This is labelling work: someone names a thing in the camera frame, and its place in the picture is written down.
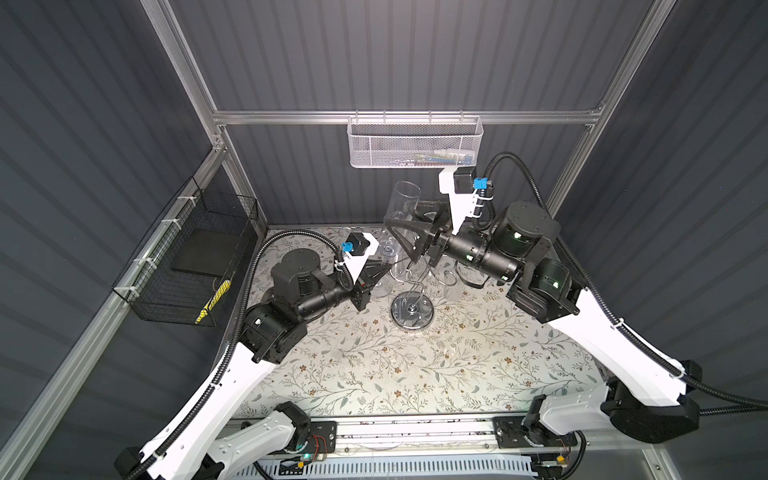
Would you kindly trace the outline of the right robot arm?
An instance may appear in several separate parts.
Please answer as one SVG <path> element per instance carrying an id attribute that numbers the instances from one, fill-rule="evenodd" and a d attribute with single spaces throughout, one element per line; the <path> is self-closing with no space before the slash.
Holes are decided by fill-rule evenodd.
<path id="1" fill-rule="evenodd" d="M 585 275 L 574 275 L 556 256 L 560 225 L 544 208 L 514 202 L 484 233 L 470 225 L 453 229 L 446 203 L 436 207 L 434 219 L 384 222 L 412 260 L 447 256 L 509 285 L 507 297 L 518 309 L 567 335 L 610 373 L 584 392 L 536 396 L 521 422 L 532 445 L 607 428 L 659 444 L 698 429 L 700 408 L 678 375 L 651 359 L 655 347 L 612 322 Z"/>

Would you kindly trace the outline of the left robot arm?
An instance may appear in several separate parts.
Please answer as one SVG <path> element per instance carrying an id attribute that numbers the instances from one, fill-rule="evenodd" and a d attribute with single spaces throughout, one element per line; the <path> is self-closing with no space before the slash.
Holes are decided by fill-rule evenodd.
<path id="1" fill-rule="evenodd" d="M 310 322 L 349 301 L 364 310 L 391 264 L 350 256 L 355 279 L 346 289 L 340 271 L 325 274 L 319 254 L 299 248 L 270 272 L 273 286 L 249 307 L 233 351 L 224 356 L 173 420 L 142 447 L 129 447 L 114 462 L 124 479 L 228 479 L 270 453 L 299 450 L 309 441 L 311 420 L 286 401 L 265 419 L 226 437 L 221 431 L 246 396 L 307 335 Z"/>

